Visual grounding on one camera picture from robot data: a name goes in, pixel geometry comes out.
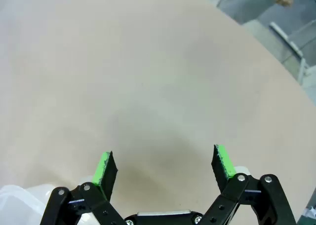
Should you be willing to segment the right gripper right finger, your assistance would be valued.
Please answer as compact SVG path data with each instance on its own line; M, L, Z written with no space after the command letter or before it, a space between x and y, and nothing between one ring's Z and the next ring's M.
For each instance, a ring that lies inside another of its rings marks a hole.
M249 205L260 225L294 225L293 212L274 174L259 179L237 172L223 145L214 145L211 166L220 195L201 218L203 225L228 225L240 205Z

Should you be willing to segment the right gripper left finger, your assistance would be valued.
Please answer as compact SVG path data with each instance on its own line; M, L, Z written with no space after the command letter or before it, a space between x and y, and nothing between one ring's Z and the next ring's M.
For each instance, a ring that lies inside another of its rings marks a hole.
M113 153L103 153L91 182L73 190L56 187L51 192L40 224L77 225L84 214L92 214L99 225L125 224L110 204L117 172Z

